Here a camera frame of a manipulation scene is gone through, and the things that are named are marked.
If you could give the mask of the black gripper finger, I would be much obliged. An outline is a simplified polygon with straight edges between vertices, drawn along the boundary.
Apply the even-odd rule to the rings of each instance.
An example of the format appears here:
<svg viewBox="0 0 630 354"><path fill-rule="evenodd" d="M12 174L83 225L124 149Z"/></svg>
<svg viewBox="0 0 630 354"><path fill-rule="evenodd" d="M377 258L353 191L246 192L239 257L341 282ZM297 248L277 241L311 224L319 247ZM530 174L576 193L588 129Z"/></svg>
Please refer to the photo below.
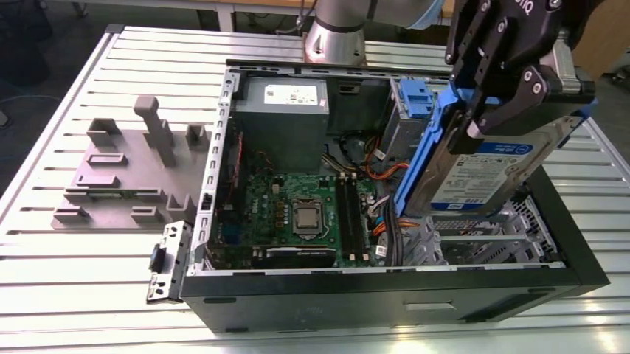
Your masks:
<svg viewBox="0 0 630 354"><path fill-rule="evenodd" d="M522 136L563 116L577 114L594 102L596 83L582 69L577 69L580 89L562 91L561 78L543 65L530 65L531 79L519 81L514 97L478 118L485 136Z"/></svg>
<svg viewBox="0 0 630 354"><path fill-rule="evenodd" d="M446 63L453 66L450 85L459 102L447 110L450 154L473 154L483 139L469 135L482 115L514 98L517 79L501 68L515 26L507 1L457 1L447 40Z"/></svg>

